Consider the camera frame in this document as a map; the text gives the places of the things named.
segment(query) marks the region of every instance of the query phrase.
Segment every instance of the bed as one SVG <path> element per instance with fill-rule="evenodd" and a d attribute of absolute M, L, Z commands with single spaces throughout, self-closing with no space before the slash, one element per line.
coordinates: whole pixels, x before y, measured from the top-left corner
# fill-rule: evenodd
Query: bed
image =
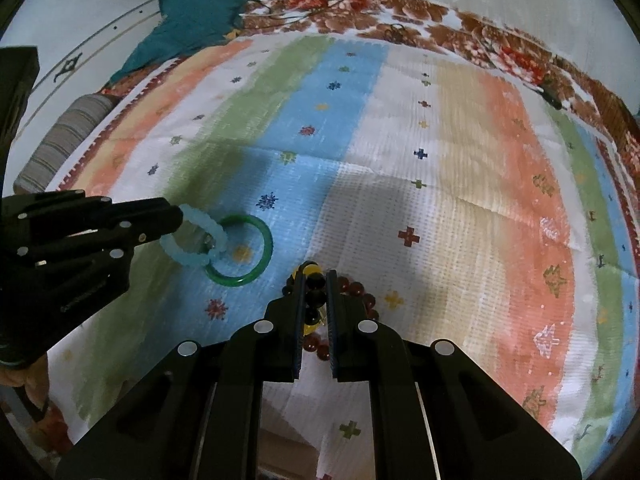
<path fill-rule="evenodd" d="M 122 100 L 49 190 L 251 214 L 273 256 L 229 288 L 139 248 L 130 291 L 49 352 L 70 440 L 179 342 L 260 319 L 313 260 L 403 338 L 456 342 L 588 476 L 640 402 L 638 126 L 523 31 L 426 0 L 331 1 L 252 2 L 240 38 L 104 90 Z M 228 236 L 218 269 L 244 274 L 262 237 Z M 368 387 L 330 377 L 305 352 L 300 381 L 265 384 L 261 425 L 317 449 L 318 478 L 373 478 Z"/>

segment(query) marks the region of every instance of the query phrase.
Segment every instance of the black bead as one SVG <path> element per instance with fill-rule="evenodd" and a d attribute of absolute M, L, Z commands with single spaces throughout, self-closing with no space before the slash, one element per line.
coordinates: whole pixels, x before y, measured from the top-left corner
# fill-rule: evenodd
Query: black bead
<path fill-rule="evenodd" d="M 326 303 L 326 293 L 324 290 L 309 290 L 305 294 L 305 301 L 309 308 L 320 308 Z"/>
<path fill-rule="evenodd" d="M 305 325 L 313 326 L 320 321 L 320 311 L 316 308 L 305 309 Z"/>
<path fill-rule="evenodd" d="M 326 280 L 320 272 L 314 272 L 306 277 L 306 284 L 311 290 L 319 290 L 320 288 L 324 288 L 324 284 Z"/>

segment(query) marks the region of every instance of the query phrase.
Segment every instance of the striped cushion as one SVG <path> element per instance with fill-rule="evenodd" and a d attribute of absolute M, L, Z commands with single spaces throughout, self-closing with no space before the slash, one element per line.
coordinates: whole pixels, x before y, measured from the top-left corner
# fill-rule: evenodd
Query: striped cushion
<path fill-rule="evenodd" d="M 113 110 L 118 101 L 117 97 L 102 94 L 89 94 L 76 99 L 47 132 L 15 179 L 14 192 L 44 191 L 73 150 Z"/>

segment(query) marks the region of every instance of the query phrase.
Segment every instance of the black cable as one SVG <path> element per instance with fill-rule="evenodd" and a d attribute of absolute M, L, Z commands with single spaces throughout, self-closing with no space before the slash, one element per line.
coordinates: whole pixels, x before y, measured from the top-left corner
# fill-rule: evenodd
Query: black cable
<path fill-rule="evenodd" d="M 294 23 L 298 23 L 301 22 L 302 20 L 306 20 L 307 18 L 310 18 L 311 16 L 315 16 L 316 14 L 319 14 L 320 12 L 323 12 L 327 9 L 331 9 L 332 7 L 335 7 L 336 5 L 340 5 L 343 1 L 345 0 L 338 0 L 337 2 L 335 2 L 333 5 L 331 6 L 326 6 L 326 7 L 316 7 L 314 9 L 311 9 L 308 13 L 306 13 L 304 16 L 300 16 L 299 18 L 296 18 L 295 20 L 292 20 L 291 22 L 287 22 L 287 23 L 276 23 L 274 25 L 268 25 L 267 27 L 255 27 L 255 28 L 251 28 L 249 30 L 265 30 L 267 28 L 275 28 L 275 27 L 288 27 L 289 25 L 293 25 Z M 286 18 L 283 17 L 277 17 L 277 16 L 270 16 L 270 18 L 272 20 L 286 20 Z"/>

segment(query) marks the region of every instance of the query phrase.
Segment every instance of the yellow bead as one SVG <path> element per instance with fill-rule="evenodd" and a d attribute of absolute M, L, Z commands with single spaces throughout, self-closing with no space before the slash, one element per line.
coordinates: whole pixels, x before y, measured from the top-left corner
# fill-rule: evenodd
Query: yellow bead
<path fill-rule="evenodd" d="M 297 266 L 295 269 L 293 269 L 293 272 L 291 273 L 291 276 L 293 277 L 294 280 L 296 279 L 296 273 L 298 272 L 299 268 L 300 266 Z M 305 276 L 313 274 L 314 272 L 320 272 L 322 274 L 322 269 L 316 264 L 309 264 L 308 266 L 305 267 L 305 270 L 303 270 L 303 273 Z"/>
<path fill-rule="evenodd" d="M 314 272 L 320 272 L 320 274 L 322 274 L 322 269 L 314 264 L 309 264 L 308 266 L 306 266 L 303 270 L 302 270 L 303 274 L 305 276 L 309 276 L 310 274 L 313 274 Z"/>
<path fill-rule="evenodd" d="M 312 326 L 305 325 L 304 334 L 309 335 L 315 332 L 318 328 L 320 328 L 321 325 L 322 325 L 322 321 L 318 321 L 315 325 L 312 325 Z"/>

